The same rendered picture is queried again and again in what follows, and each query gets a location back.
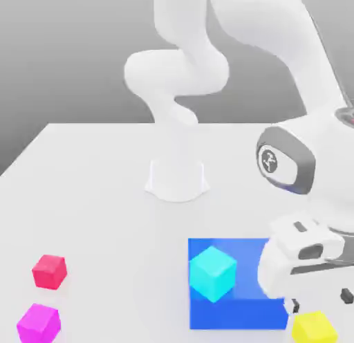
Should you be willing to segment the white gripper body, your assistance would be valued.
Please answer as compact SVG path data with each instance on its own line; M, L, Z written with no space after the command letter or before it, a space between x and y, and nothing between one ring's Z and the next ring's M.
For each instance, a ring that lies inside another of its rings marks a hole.
M290 297L287 281L295 275L354 267L354 237L342 237L339 252L330 258L328 245L316 241L297 248L292 254L276 237L265 244L259 260L257 279L262 291L272 299Z

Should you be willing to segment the small yellow cube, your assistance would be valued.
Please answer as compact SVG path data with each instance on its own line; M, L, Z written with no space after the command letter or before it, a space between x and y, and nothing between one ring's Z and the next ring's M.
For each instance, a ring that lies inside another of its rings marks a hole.
M296 315L291 336L295 343L337 343L338 333L321 311Z

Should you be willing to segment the small cyan cube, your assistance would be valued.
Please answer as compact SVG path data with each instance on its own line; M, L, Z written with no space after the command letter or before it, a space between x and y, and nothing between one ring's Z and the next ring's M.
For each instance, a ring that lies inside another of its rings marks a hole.
M237 260L210 246L189 261L189 286L215 304L236 283Z

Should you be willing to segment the small red cube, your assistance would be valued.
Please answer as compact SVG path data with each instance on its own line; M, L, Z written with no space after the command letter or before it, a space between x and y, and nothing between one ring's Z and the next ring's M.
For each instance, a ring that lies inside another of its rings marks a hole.
M36 287L57 290L67 276L65 258L44 254L32 268Z

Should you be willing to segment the small magenta cube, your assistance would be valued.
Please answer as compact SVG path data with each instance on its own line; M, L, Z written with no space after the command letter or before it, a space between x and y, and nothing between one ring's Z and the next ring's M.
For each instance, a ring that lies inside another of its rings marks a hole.
M21 343L53 343L61 330L59 311L33 304L17 323Z

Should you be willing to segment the large blue box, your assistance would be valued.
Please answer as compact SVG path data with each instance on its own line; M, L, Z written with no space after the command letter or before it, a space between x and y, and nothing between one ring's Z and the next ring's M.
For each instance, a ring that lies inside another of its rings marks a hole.
M236 286L216 303L189 289L189 327L200 330L283 330L288 323L284 299L270 299L257 279L267 238L189 239L191 260L211 245L237 261Z

